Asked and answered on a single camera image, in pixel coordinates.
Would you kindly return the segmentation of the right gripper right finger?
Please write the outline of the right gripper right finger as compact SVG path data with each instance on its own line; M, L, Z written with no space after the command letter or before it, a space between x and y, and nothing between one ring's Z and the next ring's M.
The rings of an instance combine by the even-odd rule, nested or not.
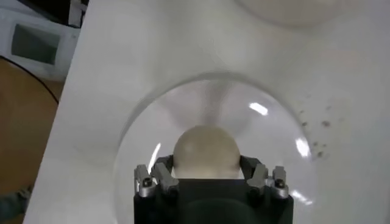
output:
M246 183L259 196L263 196L266 189L269 189L272 198L287 199L289 197L286 170L283 166L275 166L272 175L269 176L268 168L257 158L240 156L239 165Z

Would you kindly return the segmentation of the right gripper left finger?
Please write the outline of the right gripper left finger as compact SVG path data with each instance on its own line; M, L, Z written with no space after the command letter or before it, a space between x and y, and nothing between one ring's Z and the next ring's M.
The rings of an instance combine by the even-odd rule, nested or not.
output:
M157 190L168 198L176 198L179 194L179 180L172 176L173 155L160 157L148 171L146 165L137 165L134 170L135 194L149 198L157 194Z

